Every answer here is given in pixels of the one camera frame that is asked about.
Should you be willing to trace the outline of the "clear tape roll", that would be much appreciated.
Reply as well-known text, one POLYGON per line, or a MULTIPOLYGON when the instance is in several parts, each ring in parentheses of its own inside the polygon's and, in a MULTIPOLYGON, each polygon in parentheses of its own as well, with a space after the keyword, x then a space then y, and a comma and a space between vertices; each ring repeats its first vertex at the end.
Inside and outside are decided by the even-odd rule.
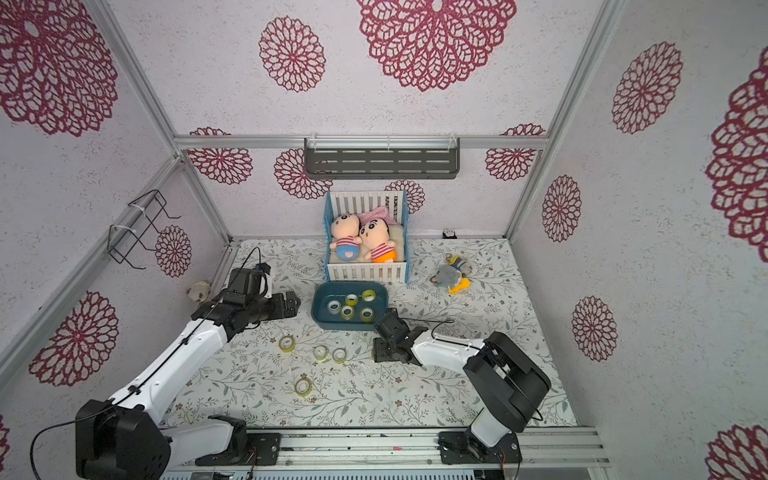
POLYGON ((327 305, 330 314, 338 314, 341 310, 341 303, 338 300, 331 300, 327 305))

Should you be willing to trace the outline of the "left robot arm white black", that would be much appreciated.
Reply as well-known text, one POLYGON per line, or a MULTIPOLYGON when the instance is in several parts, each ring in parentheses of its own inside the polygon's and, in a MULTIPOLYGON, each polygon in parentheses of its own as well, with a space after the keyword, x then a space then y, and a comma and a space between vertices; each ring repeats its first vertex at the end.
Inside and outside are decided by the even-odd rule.
POLYGON ((243 420, 213 415, 182 427, 162 419, 182 387, 236 335, 293 318, 292 291, 236 302, 220 293, 192 314, 180 336, 144 371, 104 401, 90 400, 75 419, 75 468, 82 479, 159 479, 188 462, 236 465, 253 455, 243 420))

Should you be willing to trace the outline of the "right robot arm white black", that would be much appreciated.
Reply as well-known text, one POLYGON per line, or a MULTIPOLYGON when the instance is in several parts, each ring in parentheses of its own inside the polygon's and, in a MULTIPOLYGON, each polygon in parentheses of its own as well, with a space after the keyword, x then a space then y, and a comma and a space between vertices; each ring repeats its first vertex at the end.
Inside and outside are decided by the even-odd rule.
POLYGON ((535 420, 552 384, 544 371, 507 335, 485 339, 441 335, 435 327, 410 327, 390 308, 374 323, 376 363, 399 362, 441 367, 461 373, 474 388, 482 409, 463 431, 442 431, 437 445, 445 465, 503 465, 522 461, 517 435, 535 420))

